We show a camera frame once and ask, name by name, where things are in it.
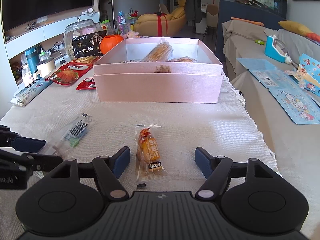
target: white mug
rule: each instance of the white mug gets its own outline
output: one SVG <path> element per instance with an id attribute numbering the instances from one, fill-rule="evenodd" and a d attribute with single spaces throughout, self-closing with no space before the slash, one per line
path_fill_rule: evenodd
<path id="1" fill-rule="evenodd" d="M 48 75 L 52 70 L 54 70 L 56 68 L 56 65 L 54 63 L 54 58 L 53 57 L 49 57 L 43 61 L 40 61 L 37 64 L 37 71 L 33 74 L 33 79 L 36 80 L 38 74 L 40 75 L 40 77 L 45 77 L 46 75 Z"/>

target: red ribbon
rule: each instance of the red ribbon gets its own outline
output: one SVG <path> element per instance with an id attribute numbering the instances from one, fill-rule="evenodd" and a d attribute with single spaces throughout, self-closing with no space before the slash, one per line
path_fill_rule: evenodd
<path id="1" fill-rule="evenodd" d="M 162 13 L 161 15 L 158 15 L 158 37 L 162 37 L 162 23 L 161 23 L 161 17 L 165 18 L 165 27 L 166 27 L 166 31 L 167 31 L 167 35 L 168 35 L 168 22 L 167 22 L 167 18 L 165 17 L 165 14 Z"/>

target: orange pumpkin container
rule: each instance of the orange pumpkin container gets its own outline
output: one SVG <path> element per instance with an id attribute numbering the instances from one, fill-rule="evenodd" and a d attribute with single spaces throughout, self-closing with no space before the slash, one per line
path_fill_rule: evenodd
<path id="1" fill-rule="evenodd" d="M 123 41 L 123 37 L 121 35 L 110 35 L 105 36 L 100 44 L 101 52 L 106 54 L 109 50 L 111 50 L 114 46 Z"/>

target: tablecloth fringe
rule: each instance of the tablecloth fringe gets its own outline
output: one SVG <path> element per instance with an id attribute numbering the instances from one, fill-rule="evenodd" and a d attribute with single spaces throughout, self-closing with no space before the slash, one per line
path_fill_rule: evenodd
<path id="1" fill-rule="evenodd" d="M 235 94 L 236 98 L 240 101 L 240 103 L 242 104 L 242 106 L 243 106 L 245 112 L 247 113 L 248 117 L 249 117 L 250 120 L 253 122 L 253 124 L 254 124 L 254 126 L 256 127 L 258 133 L 260 134 L 260 136 L 261 136 L 262 139 L 263 139 L 263 133 L 258 130 L 258 127 L 257 127 L 256 123 L 255 123 L 254 120 L 250 117 L 250 115 L 248 114 L 247 110 L 245 109 L 245 99 L 244 99 L 243 95 L 240 95 L 240 94 L 239 94 L 239 90 L 237 90 L 237 89 L 230 83 L 229 78 L 226 76 L 226 74 L 225 74 L 223 71 L 222 71 L 222 75 L 223 75 L 223 77 L 226 79 L 227 84 L 228 84 L 229 87 L 231 88 L 231 91 L 233 91 L 233 93 Z M 271 151 L 270 149 L 269 149 L 269 153 L 270 153 L 271 156 L 273 157 L 274 163 L 275 163 L 275 165 L 276 165 L 276 169 L 273 169 L 273 170 L 282 177 L 281 173 L 280 173 L 279 170 L 278 170 L 277 160 L 276 160 L 276 154 L 275 154 L 273 151 Z"/>

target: blue gripper pad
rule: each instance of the blue gripper pad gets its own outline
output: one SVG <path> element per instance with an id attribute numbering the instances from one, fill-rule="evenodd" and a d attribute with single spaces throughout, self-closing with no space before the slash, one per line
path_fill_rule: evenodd
<path id="1" fill-rule="evenodd" d="M 127 147 L 124 152 L 122 152 L 118 158 L 116 158 L 115 165 L 113 167 L 113 174 L 117 179 L 120 178 L 121 174 L 124 172 L 125 168 L 130 163 L 130 148 Z"/>
<path id="2" fill-rule="evenodd" d="M 18 152 L 38 153 L 46 143 L 44 140 L 17 136 L 11 141 L 11 147 Z"/>
<path id="3" fill-rule="evenodd" d="M 211 155 L 208 152 L 206 152 L 202 147 L 198 147 L 195 151 L 196 164 L 198 165 L 206 179 L 213 172 L 213 169 L 211 168 L 210 156 Z"/>

